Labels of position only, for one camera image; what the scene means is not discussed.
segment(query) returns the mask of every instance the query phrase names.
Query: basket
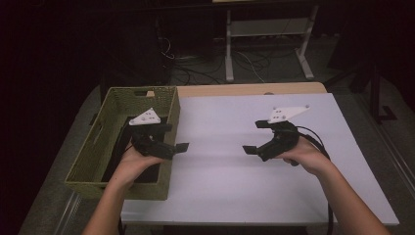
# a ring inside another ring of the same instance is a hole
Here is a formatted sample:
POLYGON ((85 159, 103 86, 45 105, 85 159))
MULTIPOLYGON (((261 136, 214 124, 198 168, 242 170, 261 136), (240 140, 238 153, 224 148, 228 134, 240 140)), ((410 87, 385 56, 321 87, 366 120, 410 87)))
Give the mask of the basket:
MULTIPOLYGON (((114 161, 115 144, 129 118, 153 108, 161 119, 172 124, 163 142, 175 144, 180 104, 174 86, 112 87, 109 89, 87 137, 70 168, 66 185, 82 198, 101 198, 108 180, 103 180, 114 161)), ((151 166, 156 179, 136 180, 126 199, 166 200, 171 174, 171 161, 151 166)))

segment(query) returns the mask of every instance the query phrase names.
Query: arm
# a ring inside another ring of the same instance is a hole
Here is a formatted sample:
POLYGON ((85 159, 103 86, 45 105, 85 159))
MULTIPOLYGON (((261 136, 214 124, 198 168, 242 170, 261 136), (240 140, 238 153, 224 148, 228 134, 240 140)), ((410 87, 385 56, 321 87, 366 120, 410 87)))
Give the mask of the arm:
POLYGON ((161 162, 162 159, 143 157, 134 148, 128 148, 82 234, 116 234, 127 190, 147 167, 161 162))
POLYGON ((294 149, 277 159, 297 161, 318 178, 345 234, 391 234, 354 192, 336 166, 303 137, 300 137, 294 149))

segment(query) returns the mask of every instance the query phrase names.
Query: wire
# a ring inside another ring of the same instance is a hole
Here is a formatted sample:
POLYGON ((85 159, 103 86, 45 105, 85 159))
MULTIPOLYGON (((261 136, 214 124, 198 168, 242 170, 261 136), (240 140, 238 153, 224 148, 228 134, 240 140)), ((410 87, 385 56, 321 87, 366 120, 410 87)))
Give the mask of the wire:
POLYGON ((183 85, 189 85, 191 82, 190 82, 190 80, 191 80, 191 78, 192 77, 194 77, 192 74, 190 74, 188 71, 186 71, 186 70, 184 70, 184 72, 186 72, 186 74, 173 74, 172 76, 176 79, 176 80, 178 80, 178 81, 180 81, 180 82, 182 82, 183 83, 183 85), (183 81, 183 80, 181 80, 181 79, 179 79, 178 77, 177 77, 177 75, 187 75, 187 81, 183 81))
POLYGON ((290 22, 291 22, 291 18, 289 18, 289 19, 288 19, 288 21, 287 21, 287 23, 286 23, 286 25, 285 25, 284 29, 281 31, 281 33, 280 33, 280 37, 282 37, 282 36, 283 36, 283 34, 284 34, 284 33, 285 33, 285 31, 287 30, 288 24, 290 24, 290 22))
POLYGON ((176 69, 176 70, 180 70, 180 71, 186 72, 186 75, 188 76, 188 79, 187 79, 186 82, 183 81, 183 80, 180 80, 180 79, 178 79, 176 77, 176 79, 179 80, 180 82, 183 82, 184 85, 188 85, 188 84, 197 84, 197 85, 207 85, 207 84, 211 84, 211 83, 205 83, 205 82, 198 81, 196 79, 196 77, 193 74, 191 74, 191 73, 195 73, 195 74, 199 74, 199 75, 202 75, 202 76, 206 76, 206 77, 210 78, 212 80, 212 82, 215 82, 217 84, 222 84, 222 83, 224 83, 224 81, 222 79, 215 78, 215 77, 209 75, 209 73, 214 73, 216 71, 219 71, 220 68, 222 68, 223 62, 224 62, 224 57, 222 57, 222 59, 219 62, 219 65, 214 70, 209 70, 209 71, 192 70, 192 69, 189 69, 189 68, 185 68, 184 66, 180 66, 180 65, 173 66, 171 69, 176 69))
MULTIPOLYGON (((222 49, 213 49, 211 56, 212 57, 218 57, 222 56, 224 54, 224 50, 222 49)), ((180 66, 197 66, 206 64, 211 61, 210 56, 186 56, 186 57, 180 57, 176 56, 175 63, 180 64, 180 66)))
POLYGON ((241 52, 236 52, 236 53, 238 53, 238 54, 240 54, 240 55, 244 56, 244 57, 248 60, 248 62, 251 64, 251 67, 253 68, 253 71, 254 71, 255 75, 259 78, 259 80, 261 80, 263 83, 266 83, 266 82, 262 79, 262 77, 260 77, 260 76, 258 75, 258 73, 256 73, 256 70, 255 70, 254 65, 253 65, 253 63, 251 62, 251 60, 250 60, 250 59, 249 59, 246 55, 242 54, 241 52))
POLYGON ((170 40, 168 40, 166 37, 162 38, 163 40, 166 40, 168 43, 167 49, 165 50, 165 52, 161 52, 164 56, 166 56, 167 58, 169 58, 170 60, 174 60, 174 54, 167 55, 168 51, 170 51, 170 47, 171 47, 171 43, 170 40))
MULTIPOLYGON (((269 61, 268 58, 266 58, 266 57, 264 57, 262 55, 255 55, 255 56, 261 57, 261 59, 258 59, 258 60, 252 60, 252 59, 250 59, 251 62, 244 59, 244 60, 242 60, 242 62, 245 63, 245 64, 247 64, 247 65, 254 65, 254 67, 256 68, 256 71, 262 71, 263 69, 269 68, 269 66, 271 65, 271 62, 269 61)), ((247 70, 247 71, 252 71, 251 69, 247 69, 247 68, 243 67, 241 64, 239 64, 238 63, 238 60, 236 60, 236 63, 242 69, 247 70)))
POLYGON ((133 147, 133 146, 134 146, 134 144, 131 144, 128 148, 126 148, 126 149, 124 150, 124 153, 123 153, 123 154, 125 154, 125 152, 127 152, 129 149, 131 149, 131 147, 133 147))
POLYGON ((317 139, 320 142, 321 146, 324 148, 324 144, 323 144, 323 141, 321 140, 320 136, 318 136, 318 134, 315 133, 313 130, 311 130, 311 129, 307 128, 307 127, 304 127, 304 126, 299 126, 299 125, 296 126, 296 128, 306 129, 309 132, 313 133, 315 135, 315 137, 317 137, 317 139))

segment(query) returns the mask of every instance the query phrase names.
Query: table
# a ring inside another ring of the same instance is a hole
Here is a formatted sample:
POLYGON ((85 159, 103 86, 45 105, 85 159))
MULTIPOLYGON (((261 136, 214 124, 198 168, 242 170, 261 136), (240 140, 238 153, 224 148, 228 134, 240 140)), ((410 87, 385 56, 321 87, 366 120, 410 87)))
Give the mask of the table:
MULTIPOLYGON (((232 0, 213 0, 213 3, 238 2, 232 0)), ((273 20, 255 20, 255 21, 232 21, 231 10, 227 11, 226 20, 226 81, 233 82, 233 66, 231 57, 231 38, 237 36, 259 36, 259 35, 283 35, 283 34, 300 34, 302 44, 296 49, 296 56, 299 60, 302 72, 306 79, 312 80, 314 75, 305 58, 305 50, 311 36, 315 18, 317 16, 318 5, 310 9, 309 17, 273 19, 273 20)))
POLYGON ((265 164, 243 154, 243 144, 268 141, 269 133, 257 130, 254 121, 267 116, 278 100, 279 105, 310 105, 309 116, 293 122, 320 135, 332 161, 384 224, 398 224, 336 101, 321 83, 189 86, 178 91, 182 111, 176 141, 190 142, 189 150, 173 159, 168 199, 126 200, 121 213, 124 223, 304 226, 327 222, 327 201, 315 177, 301 167, 282 161, 265 164), (275 95, 263 95, 269 92, 275 95), (244 105, 250 106, 249 112, 244 105), (219 116, 211 115, 215 108, 219 116))
MULTIPOLYGON (((179 86, 179 95, 181 98, 194 96, 225 96, 225 95, 260 95, 267 92, 275 94, 320 94, 327 93, 325 87, 319 82, 299 82, 299 83, 275 83, 275 84, 228 84, 219 86, 179 86)), ((81 148, 83 140, 85 139, 90 129, 90 120, 99 111, 99 89, 95 89, 91 95, 85 100, 81 107, 72 128, 69 131, 67 139, 63 143, 62 149, 53 166, 50 169, 48 177, 40 189, 32 208, 27 215, 26 221, 22 227, 22 234, 65 234, 69 229, 71 221, 76 217, 76 220, 81 223, 85 222, 82 215, 76 215, 81 199, 79 196, 70 190, 65 184, 64 180, 68 174, 69 168, 73 163, 78 150, 81 148)), ((288 164, 283 164, 288 169, 291 167, 288 164)), ((158 224, 164 225, 164 222, 149 222, 139 221, 133 217, 134 214, 127 219, 125 217, 127 211, 123 212, 124 223, 141 223, 141 224, 158 224)), ((391 211, 386 213, 392 217, 386 221, 387 224, 397 224, 394 214, 391 211)), ((326 222, 327 214, 319 214, 320 221, 316 223, 326 222)))

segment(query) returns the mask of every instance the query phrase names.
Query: white triangular marker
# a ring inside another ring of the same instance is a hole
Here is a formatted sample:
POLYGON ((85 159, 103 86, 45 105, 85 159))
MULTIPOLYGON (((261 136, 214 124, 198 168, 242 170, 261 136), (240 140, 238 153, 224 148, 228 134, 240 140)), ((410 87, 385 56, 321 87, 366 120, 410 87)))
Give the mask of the white triangular marker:
POLYGON ((161 119, 156 114, 156 112, 151 108, 150 110, 144 112, 143 114, 139 115, 135 119, 131 119, 129 124, 130 125, 141 125, 141 124, 156 124, 160 123, 161 119))
POLYGON ((271 116, 268 119, 268 123, 276 123, 284 120, 288 120, 294 116, 297 116, 305 111, 309 110, 310 107, 303 106, 303 107, 286 107, 286 108, 274 108, 272 111, 271 116))

